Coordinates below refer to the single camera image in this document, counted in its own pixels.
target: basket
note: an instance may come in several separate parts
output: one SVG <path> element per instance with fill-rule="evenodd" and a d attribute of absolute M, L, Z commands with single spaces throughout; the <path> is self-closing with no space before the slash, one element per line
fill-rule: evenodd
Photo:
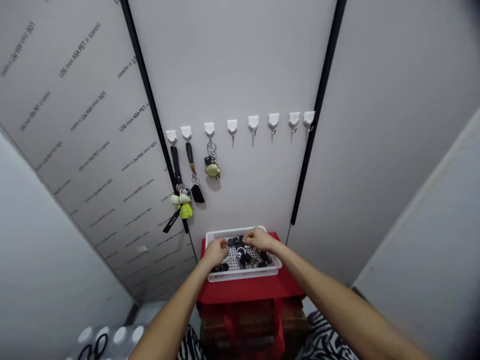
<path fill-rule="evenodd" d="M 245 235 L 249 230 L 253 229 L 255 226 L 251 227 L 241 227 L 236 229 L 229 230 L 220 230 L 220 231 L 209 231 L 205 236 L 205 247 L 209 245 L 214 239 L 220 238 L 233 238 L 238 235 Z M 260 253 L 256 250 L 252 250 L 248 245 L 244 246 L 245 251 L 251 255 L 252 258 L 256 258 L 258 261 L 262 261 L 260 258 Z M 282 262 L 275 255 L 268 253 L 271 257 L 272 262 L 266 267 L 257 268 L 251 264 L 246 264 L 245 269 L 240 269 L 240 261 L 237 257 L 237 251 L 235 247 L 228 248 L 228 256 L 225 258 L 224 262 L 228 262 L 228 270 L 221 272 L 211 272 L 208 274 L 208 281 L 211 283 L 228 281 L 228 280 L 237 280 L 237 279 L 249 279 L 249 278 L 259 278 L 264 276 L 277 275 L 279 269 L 282 267 Z"/>

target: yellow charm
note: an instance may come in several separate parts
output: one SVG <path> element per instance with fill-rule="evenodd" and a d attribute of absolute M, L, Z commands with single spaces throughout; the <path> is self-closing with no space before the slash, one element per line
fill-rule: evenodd
<path fill-rule="evenodd" d="M 190 219 L 192 216 L 194 215 L 194 212 L 192 210 L 192 207 L 190 206 L 190 204 L 187 202 L 187 203 L 184 203 L 182 206 L 181 206 L 181 210 L 180 210 L 180 217 L 182 219 Z"/>
<path fill-rule="evenodd" d="M 216 163 L 208 165 L 205 168 L 205 172 L 211 178 L 220 177 L 220 168 Z"/>

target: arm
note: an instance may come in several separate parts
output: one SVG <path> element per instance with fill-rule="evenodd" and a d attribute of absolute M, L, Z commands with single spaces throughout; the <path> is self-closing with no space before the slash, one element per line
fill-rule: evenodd
<path fill-rule="evenodd" d="M 318 271 L 262 229 L 250 230 L 243 242 L 279 257 L 316 308 L 360 359 L 428 359 L 360 296 Z"/>
<path fill-rule="evenodd" d="M 228 255 L 225 239 L 208 244 L 205 255 L 168 303 L 155 316 L 131 353 L 130 360 L 176 359 L 195 302 L 207 275 Z"/>

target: black pole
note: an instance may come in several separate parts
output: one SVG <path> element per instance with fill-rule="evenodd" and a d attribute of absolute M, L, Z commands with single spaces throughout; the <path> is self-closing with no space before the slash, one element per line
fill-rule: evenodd
<path fill-rule="evenodd" d="M 128 33 L 130 34 L 131 44 L 133 45 L 133 50 L 135 51 L 136 61 L 138 63 L 138 69 L 140 70 L 141 79 L 143 81 L 143 86 L 145 87 L 146 97 L 150 103 L 151 115 L 153 116 L 153 122 L 155 123 L 156 132 L 158 133 L 158 138 L 160 140 L 161 151 L 163 152 L 163 157 L 165 157 L 166 167 L 168 168 L 168 174 L 170 175 L 171 186 L 175 194 L 179 194 L 177 190 L 177 181 L 175 180 L 174 168 L 172 167 L 172 162 L 170 161 L 169 148 L 167 147 L 167 142 L 164 138 L 164 132 L 162 130 L 162 125 L 160 124 L 159 112 L 157 111 L 157 105 L 155 104 L 154 93 L 152 92 L 152 86 L 150 85 L 149 76 L 147 74 L 147 68 L 145 67 L 144 57 L 142 55 L 142 49 L 140 48 L 139 37 L 137 36 L 137 31 L 135 30 L 134 19 L 132 17 L 132 12 L 130 11 L 129 0 L 120 0 L 121 8 L 123 10 L 123 16 L 125 16 L 126 26 L 128 27 Z M 185 233 L 189 234 L 189 225 L 187 220 L 183 219 L 183 228 Z M 197 254 L 195 254 L 194 244 L 191 244 L 193 250 L 193 255 L 195 256 L 195 261 L 198 263 Z"/>
<path fill-rule="evenodd" d="M 326 46 L 325 59 L 323 61 L 323 68 L 321 70 L 320 84 L 318 85 L 318 92 L 315 101 L 315 116 L 310 126 L 310 133 L 306 142 L 305 156 L 301 165 L 300 179 L 298 180 L 298 188 L 296 189 L 295 203 L 293 205 L 293 212 L 291 214 L 290 224 L 295 225 L 297 214 L 299 212 L 300 199 L 302 198 L 302 191 L 304 189 L 305 177 L 307 176 L 307 169 L 309 167 L 310 155 L 312 154 L 312 147 L 314 145 L 315 133 L 317 132 L 320 111 L 324 102 L 325 90 L 329 81 L 330 68 L 334 59 L 335 47 L 337 46 L 337 39 L 339 38 L 340 26 L 342 25 L 342 18 L 344 16 L 345 4 L 347 0 L 337 0 L 335 13 L 333 14 L 333 21 L 331 23 L 330 37 L 328 38 L 328 45 Z"/>

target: white adhesive hook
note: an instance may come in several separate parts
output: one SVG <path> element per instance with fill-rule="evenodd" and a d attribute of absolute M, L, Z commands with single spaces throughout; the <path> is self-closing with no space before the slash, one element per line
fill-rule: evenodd
<path fill-rule="evenodd" d="M 274 135 L 277 133 L 277 125 L 279 124 L 280 114 L 268 114 L 268 127 L 271 129 L 271 141 L 274 141 Z"/>
<path fill-rule="evenodd" d="M 253 135 L 257 135 L 257 128 L 259 127 L 259 116 L 249 116 L 248 117 L 248 128 L 253 131 Z"/>
<path fill-rule="evenodd" d="M 294 134 L 297 131 L 297 124 L 300 120 L 300 113 L 299 112 L 291 112 L 288 117 L 288 125 L 291 127 L 291 132 Z"/>
<path fill-rule="evenodd" d="M 215 134 L 215 123 L 214 122 L 205 122 L 203 124 L 205 127 L 205 134 L 206 136 L 211 139 L 212 136 Z"/>
<path fill-rule="evenodd" d="M 231 135 L 231 147 L 234 147 L 235 141 L 235 133 L 237 132 L 237 120 L 227 120 L 226 121 L 226 129 L 228 133 Z"/>
<path fill-rule="evenodd" d="M 311 132 L 314 127 L 310 126 L 314 122 L 315 111 L 305 111 L 303 113 L 303 124 L 307 127 L 307 134 Z"/>
<path fill-rule="evenodd" d="M 192 139 L 192 128 L 190 126 L 181 126 L 180 127 L 181 135 L 188 143 Z"/>
<path fill-rule="evenodd" d="M 168 142 L 174 146 L 175 143 L 177 142 L 177 131 L 176 130 L 167 130 L 165 131 L 166 138 L 168 139 Z"/>
<path fill-rule="evenodd" d="M 315 111 L 305 111 L 303 113 L 303 124 L 310 126 L 314 122 Z"/>

